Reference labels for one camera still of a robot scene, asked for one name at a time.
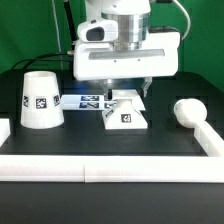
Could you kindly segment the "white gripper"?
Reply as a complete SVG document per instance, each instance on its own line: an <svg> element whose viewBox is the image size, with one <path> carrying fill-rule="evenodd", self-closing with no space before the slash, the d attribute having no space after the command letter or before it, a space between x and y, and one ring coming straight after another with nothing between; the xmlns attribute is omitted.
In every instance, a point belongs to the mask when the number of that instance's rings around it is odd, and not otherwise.
<svg viewBox="0 0 224 224"><path fill-rule="evenodd" d="M112 99L112 90L105 79L145 78L142 96L146 97L152 84L151 77L172 76L178 70L178 32L150 33L136 50L113 49L110 43L76 44L74 76L79 81L101 80L106 100Z"/></svg>

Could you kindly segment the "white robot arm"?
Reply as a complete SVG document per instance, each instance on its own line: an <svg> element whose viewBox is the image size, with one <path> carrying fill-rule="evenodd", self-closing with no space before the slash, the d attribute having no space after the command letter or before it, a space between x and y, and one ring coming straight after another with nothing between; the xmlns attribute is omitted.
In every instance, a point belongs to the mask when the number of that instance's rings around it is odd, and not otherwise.
<svg viewBox="0 0 224 224"><path fill-rule="evenodd" d="M87 21L78 26L74 77L98 81L107 98L110 80L154 77L178 70L181 35L169 26L152 27L149 0L86 0Z"/></svg>

